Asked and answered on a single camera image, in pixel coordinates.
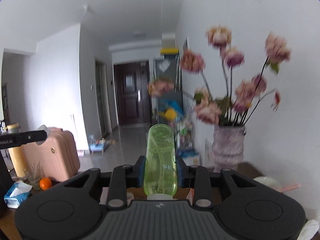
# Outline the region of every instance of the green bottle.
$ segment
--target green bottle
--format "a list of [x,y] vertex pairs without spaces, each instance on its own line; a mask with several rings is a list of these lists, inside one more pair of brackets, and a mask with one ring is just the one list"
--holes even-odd
[[173,131],[156,124],[148,133],[143,189],[149,200],[170,200],[177,188]]

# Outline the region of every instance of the tiled floor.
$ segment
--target tiled floor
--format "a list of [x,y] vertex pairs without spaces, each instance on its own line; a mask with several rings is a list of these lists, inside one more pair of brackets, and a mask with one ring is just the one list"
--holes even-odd
[[146,155],[147,132],[149,127],[121,127],[107,139],[115,139],[115,145],[109,145],[104,153],[85,154],[80,159],[80,170],[99,168],[101,172],[112,171],[123,164],[135,164],[139,156]]

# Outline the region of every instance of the ceiling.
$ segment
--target ceiling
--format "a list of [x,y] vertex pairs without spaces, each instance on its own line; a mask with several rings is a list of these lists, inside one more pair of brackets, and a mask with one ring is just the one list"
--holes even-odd
[[[0,31],[40,41],[81,22],[105,44],[175,32],[183,0],[1,0]],[[89,4],[89,12],[84,5]],[[145,32],[135,38],[133,32]]]

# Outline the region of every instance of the vase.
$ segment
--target vase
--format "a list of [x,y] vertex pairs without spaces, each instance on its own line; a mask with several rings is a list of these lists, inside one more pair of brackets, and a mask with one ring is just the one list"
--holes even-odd
[[212,157],[214,172],[222,168],[237,169],[243,161],[245,127],[218,126],[214,127]]

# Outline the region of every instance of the orange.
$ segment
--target orange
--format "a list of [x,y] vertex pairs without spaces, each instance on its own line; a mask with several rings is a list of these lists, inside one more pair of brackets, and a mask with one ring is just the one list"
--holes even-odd
[[42,190],[46,190],[52,187],[52,182],[49,178],[42,178],[39,184]]

